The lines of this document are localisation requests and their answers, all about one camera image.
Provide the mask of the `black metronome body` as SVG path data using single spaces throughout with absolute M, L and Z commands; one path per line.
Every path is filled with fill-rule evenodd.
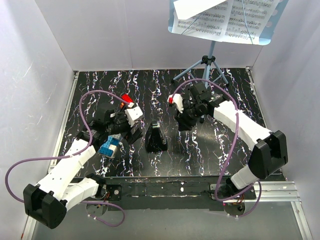
M 158 153 L 168 150 L 167 137 L 160 122 L 152 121 L 145 134 L 145 149 L 148 153 Z

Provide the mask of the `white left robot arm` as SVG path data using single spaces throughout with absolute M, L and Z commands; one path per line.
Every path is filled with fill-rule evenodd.
M 114 158 L 122 139 L 133 144 L 142 137 L 142 131 L 132 129 L 143 117 L 136 103 L 124 104 L 120 111 L 104 105 L 83 128 L 67 151 L 70 158 L 61 159 L 36 185 L 28 184 L 23 190 L 25 213 L 47 226 L 56 228 L 68 210 L 87 198 L 101 200 L 109 193 L 106 181 L 90 173 L 79 183 L 69 186 L 79 170 L 95 154 Z

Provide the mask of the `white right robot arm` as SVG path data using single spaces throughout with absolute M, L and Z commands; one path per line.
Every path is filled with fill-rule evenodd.
M 288 163 L 287 139 L 280 130 L 271 131 L 245 115 L 227 92 L 212 93 L 205 82 L 199 79 L 189 88 L 191 99 L 184 99 L 175 91 L 167 101 L 176 106 L 180 132 L 192 130 L 201 116 L 209 115 L 225 124 L 251 150 L 247 165 L 216 187 L 219 195 L 230 198 Z

